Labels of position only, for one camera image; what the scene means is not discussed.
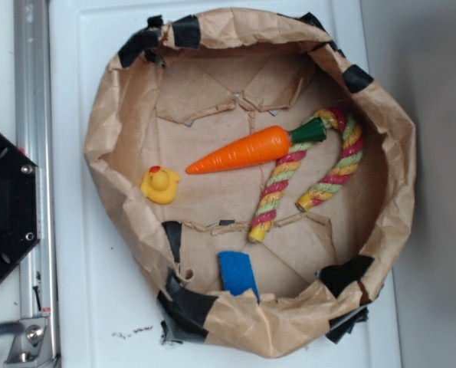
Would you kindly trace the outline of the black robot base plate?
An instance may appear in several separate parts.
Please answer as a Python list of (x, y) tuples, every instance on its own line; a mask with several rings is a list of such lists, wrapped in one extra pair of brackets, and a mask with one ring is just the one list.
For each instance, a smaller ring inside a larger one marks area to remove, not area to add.
[(39, 240), (37, 166), (0, 134), (0, 284)]

